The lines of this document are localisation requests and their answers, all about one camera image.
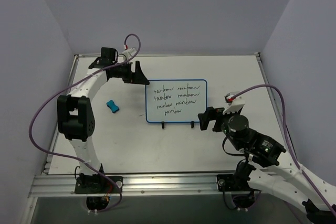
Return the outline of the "blue framed whiteboard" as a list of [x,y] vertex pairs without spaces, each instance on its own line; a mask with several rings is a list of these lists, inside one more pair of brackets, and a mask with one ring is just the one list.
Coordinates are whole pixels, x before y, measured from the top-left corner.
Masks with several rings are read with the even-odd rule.
[[145,86],[148,123],[198,123],[205,112],[208,83],[204,79],[156,79]]

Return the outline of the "blue bone-shaped eraser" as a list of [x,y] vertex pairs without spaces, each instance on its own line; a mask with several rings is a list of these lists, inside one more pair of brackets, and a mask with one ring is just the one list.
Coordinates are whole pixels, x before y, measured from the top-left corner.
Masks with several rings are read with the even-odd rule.
[[112,113],[117,113],[120,110],[120,108],[115,104],[113,100],[108,101],[106,105]]

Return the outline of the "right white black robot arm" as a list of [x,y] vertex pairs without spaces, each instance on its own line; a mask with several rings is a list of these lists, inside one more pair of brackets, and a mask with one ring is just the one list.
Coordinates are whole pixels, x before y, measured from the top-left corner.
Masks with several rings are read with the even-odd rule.
[[247,186],[271,194],[304,212],[311,223],[335,223],[335,186],[304,167],[289,149],[272,137],[250,128],[241,105],[208,107],[198,114],[200,129],[214,121],[245,161],[233,175],[236,187]]

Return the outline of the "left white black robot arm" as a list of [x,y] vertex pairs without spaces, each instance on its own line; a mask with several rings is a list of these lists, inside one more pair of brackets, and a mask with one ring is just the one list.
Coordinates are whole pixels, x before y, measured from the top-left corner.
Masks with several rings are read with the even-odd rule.
[[77,194],[103,193],[111,184],[103,176],[103,164],[99,161],[92,136],[96,121],[91,101],[109,79],[120,78],[124,83],[148,85],[139,61],[131,63],[138,53],[135,48],[125,47],[118,60],[113,48],[101,48],[100,56],[88,67],[82,82],[78,82],[68,95],[57,98],[58,131],[69,141],[79,162],[80,173],[75,192]]

